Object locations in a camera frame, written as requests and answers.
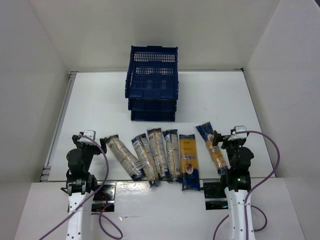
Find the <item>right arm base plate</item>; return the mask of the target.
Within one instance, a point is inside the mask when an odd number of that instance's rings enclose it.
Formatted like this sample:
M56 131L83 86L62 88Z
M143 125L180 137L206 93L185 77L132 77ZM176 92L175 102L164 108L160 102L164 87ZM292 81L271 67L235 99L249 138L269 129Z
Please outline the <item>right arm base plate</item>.
M203 191L206 210L228 209L227 197L221 182L204 182Z

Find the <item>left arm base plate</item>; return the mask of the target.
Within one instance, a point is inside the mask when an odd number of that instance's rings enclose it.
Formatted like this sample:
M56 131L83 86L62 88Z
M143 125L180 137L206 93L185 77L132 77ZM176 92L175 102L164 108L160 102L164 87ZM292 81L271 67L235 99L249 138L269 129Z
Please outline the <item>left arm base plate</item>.
M91 205L92 213L114 212L116 198L116 182L106 182L94 195Z

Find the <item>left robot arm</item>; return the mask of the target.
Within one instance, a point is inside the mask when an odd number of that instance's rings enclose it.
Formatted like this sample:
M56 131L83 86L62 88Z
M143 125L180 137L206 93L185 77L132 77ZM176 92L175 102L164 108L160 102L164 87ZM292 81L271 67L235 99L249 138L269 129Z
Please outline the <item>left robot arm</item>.
M72 141L76 148L67 155L68 171L66 174L66 191L68 194L68 228L67 240L89 240L91 233L91 210L93 196L91 194L98 188L97 179L89 172L91 162L95 155L102 151L88 138L95 139L94 130L84 130L79 135L73 135Z

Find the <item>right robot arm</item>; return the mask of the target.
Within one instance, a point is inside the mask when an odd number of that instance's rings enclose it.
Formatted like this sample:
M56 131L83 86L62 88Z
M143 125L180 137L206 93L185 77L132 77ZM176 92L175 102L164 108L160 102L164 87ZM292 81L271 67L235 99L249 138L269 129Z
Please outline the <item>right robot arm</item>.
M252 151L245 147L247 128L243 125L235 126L230 135L221 135L214 131L213 146L222 143L226 150L230 168L221 176L227 198L228 217L230 222L230 240L254 240L255 232L252 221L251 177L249 167L254 158Z

